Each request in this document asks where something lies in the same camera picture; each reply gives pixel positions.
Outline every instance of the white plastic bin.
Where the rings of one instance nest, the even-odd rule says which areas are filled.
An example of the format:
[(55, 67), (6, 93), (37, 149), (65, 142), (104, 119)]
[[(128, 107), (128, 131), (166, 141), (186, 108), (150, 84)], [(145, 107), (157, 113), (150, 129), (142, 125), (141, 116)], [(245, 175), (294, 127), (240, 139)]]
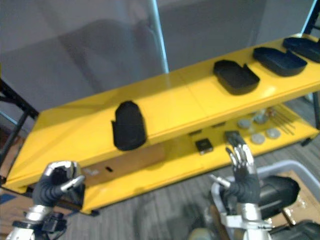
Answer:
[[(320, 182), (311, 174), (311, 172), (305, 166), (303, 166), (301, 163), (295, 160), (283, 160), (272, 165), (259, 167), (257, 169), (257, 173), (259, 179), (264, 179), (268, 176), (277, 175), (291, 170), (293, 170), (299, 176), (299, 178), (312, 192), (312, 194), (318, 200), (318, 202), (320, 202)], [(229, 176), (227, 177), (227, 179), (230, 181), (235, 180), (233, 176)], [(214, 183), (211, 187), (211, 195), (219, 213), (225, 213), (226, 209), (220, 197), (219, 190), (220, 185), (218, 183)], [(229, 235), (229, 238), (233, 240), (234, 229), (226, 227), (226, 231)]]

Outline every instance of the shelf board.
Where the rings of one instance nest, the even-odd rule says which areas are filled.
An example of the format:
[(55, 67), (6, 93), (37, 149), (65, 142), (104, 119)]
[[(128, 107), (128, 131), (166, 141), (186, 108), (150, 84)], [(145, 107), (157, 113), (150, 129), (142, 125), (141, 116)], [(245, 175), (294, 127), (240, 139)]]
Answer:
[[(252, 120), (253, 115), (248, 114), (233, 120), (227, 121), (224, 125), (207, 127), (201, 133), (192, 136), (186, 134), (174, 139), (165, 141), (166, 160), (152, 165), (145, 169), (119, 177), (112, 181), (88, 187), (85, 190), (84, 204), (82, 211), (89, 213), (93, 209), (109, 205), (133, 196), (160, 188), (174, 182), (208, 172), (222, 166), (230, 164), (230, 159), (225, 151), (226, 144), (224, 132), (238, 130), (245, 141), (249, 144), (252, 153), (256, 156), (285, 145), (295, 143), (310, 136), (316, 136), (319, 131), (301, 119), (296, 113), (280, 104), (275, 106), (290, 119), (290, 124), (285, 126), (293, 131), (294, 135), (285, 133), (281, 128), (275, 126), (268, 120), (265, 124), (252, 124), (250, 129), (239, 129), (237, 121), (239, 119)], [(281, 132), (278, 139), (265, 138), (262, 145), (251, 143), (252, 133), (262, 133), (268, 128), (276, 127)], [(214, 146), (212, 152), (200, 155), (194, 142), (203, 138), (209, 138)]]
[[(282, 49), (282, 41), (261, 46)], [(279, 77), (253, 60), (253, 48), (43, 111), (5, 186), (13, 189), (37, 182), (50, 162), (71, 160), (86, 167), (123, 154), (114, 146), (111, 121), (126, 100), (136, 102), (144, 116), (147, 142), (142, 147), (146, 147), (320, 90), (319, 63), (307, 59), (300, 74)], [(221, 59), (248, 63), (260, 77), (258, 87), (244, 95), (229, 94), (212, 72), (214, 62)]]

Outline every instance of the small black box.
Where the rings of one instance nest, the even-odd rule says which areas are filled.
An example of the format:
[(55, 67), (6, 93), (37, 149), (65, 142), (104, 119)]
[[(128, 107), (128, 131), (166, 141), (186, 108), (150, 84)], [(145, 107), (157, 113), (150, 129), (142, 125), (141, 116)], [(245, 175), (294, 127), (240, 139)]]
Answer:
[(203, 155), (208, 152), (212, 152), (212, 150), (214, 149), (214, 147), (212, 146), (208, 138), (204, 138), (199, 141), (196, 141), (195, 146), (198, 149), (200, 155)]

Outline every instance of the black container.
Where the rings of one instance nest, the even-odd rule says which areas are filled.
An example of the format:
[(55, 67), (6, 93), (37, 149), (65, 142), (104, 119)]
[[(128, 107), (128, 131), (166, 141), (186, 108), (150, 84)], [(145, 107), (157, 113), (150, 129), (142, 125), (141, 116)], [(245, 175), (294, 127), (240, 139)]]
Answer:
[(247, 64), (241, 67), (235, 61), (217, 61), (213, 67), (219, 83), (233, 95), (246, 94), (254, 90), (260, 78), (248, 68)]
[(312, 61), (320, 63), (320, 43), (306, 38), (288, 37), (282, 45)]
[(113, 143), (119, 150), (133, 150), (146, 142), (144, 119), (133, 101), (122, 102), (115, 111), (115, 121), (111, 123)]
[[(262, 219), (281, 213), (282, 209), (293, 204), (300, 191), (299, 184), (290, 177), (268, 176), (260, 181), (259, 208)], [(237, 198), (220, 188), (220, 196), (229, 215), (236, 214)]]
[(305, 69), (307, 62), (294, 55), (291, 51), (286, 53), (270, 47), (258, 47), (253, 51), (253, 57), (272, 72), (282, 76), (294, 76)]

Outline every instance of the small washer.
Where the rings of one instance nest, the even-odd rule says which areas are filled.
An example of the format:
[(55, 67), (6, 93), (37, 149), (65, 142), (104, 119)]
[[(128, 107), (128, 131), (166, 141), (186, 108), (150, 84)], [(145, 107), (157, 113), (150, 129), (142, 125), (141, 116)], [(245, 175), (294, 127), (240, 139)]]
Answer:
[(265, 136), (263, 136), (260, 133), (256, 133), (256, 134), (251, 135), (251, 141), (254, 144), (261, 145), (261, 144), (263, 144), (265, 142), (265, 140), (266, 140)]
[(265, 131), (266, 135), (270, 139), (277, 139), (281, 136), (281, 132), (276, 128), (269, 128)]
[(251, 122), (250, 120), (248, 119), (240, 119), (238, 122), (237, 122), (237, 125), (239, 128), (241, 129), (248, 129), (250, 128), (251, 126)]
[(256, 116), (254, 116), (253, 120), (257, 124), (265, 124), (268, 120), (268, 117), (264, 114), (257, 114)]

